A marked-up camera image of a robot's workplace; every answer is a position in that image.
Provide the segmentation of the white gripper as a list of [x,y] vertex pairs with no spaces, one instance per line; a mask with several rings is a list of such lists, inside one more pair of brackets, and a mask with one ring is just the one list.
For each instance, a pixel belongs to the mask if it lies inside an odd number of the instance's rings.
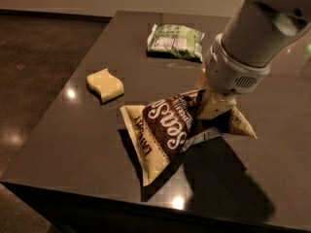
[[205,58],[196,84],[197,89],[206,89],[207,83],[216,90],[206,90],[198,107],[198,119],[211,120],[236,105],[235,94],[253,92],[270,73],[271,64],[251,67],[230,56],[222,44],[222,34],[216,36]]

